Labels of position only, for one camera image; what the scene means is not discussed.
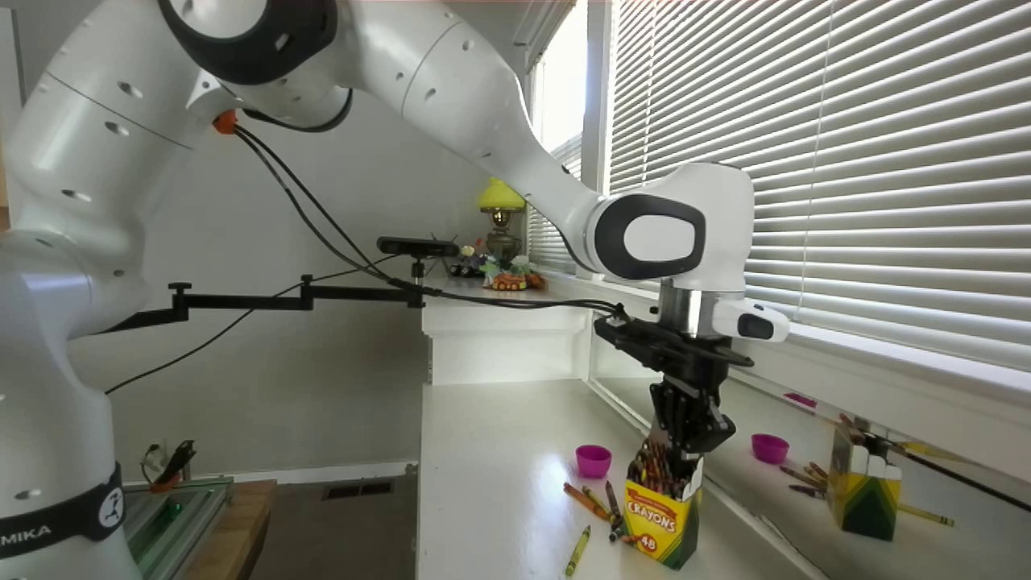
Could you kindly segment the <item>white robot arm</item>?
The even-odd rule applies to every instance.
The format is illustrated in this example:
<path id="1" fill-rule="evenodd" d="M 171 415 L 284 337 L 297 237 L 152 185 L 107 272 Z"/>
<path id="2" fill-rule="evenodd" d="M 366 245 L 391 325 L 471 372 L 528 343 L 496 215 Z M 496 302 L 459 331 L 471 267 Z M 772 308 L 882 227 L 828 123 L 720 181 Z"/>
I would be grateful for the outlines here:
<path id="1" fill-rule="evenodd" d="M 66 343 L 144 305 L 148 222 L 222 114 L 320 139 L 353 101 L 523 193 L 574 263 L 709 291 L 704 347 L 786 334 L 745 295 L 745 172 L 692 160 L 643 193 L 589 191 L 533 136 L 512 64 L 444 0 L 98 0 L 4 153 L 4 580 L 140 580 L 111 405 Z"/>

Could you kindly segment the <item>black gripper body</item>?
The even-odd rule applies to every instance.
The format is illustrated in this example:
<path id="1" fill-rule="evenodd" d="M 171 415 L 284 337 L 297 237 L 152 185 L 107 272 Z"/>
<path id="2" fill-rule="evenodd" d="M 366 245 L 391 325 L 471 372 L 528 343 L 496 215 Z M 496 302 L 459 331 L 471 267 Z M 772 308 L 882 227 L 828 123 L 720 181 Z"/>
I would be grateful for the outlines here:
<path id="1" fill-rule="evenodd" d="M 735 435 L 735 422 L 718 409 L 718 389 L 664 372 L 650 388 L 654 420 L 681 454 L 709 454 Z"/>

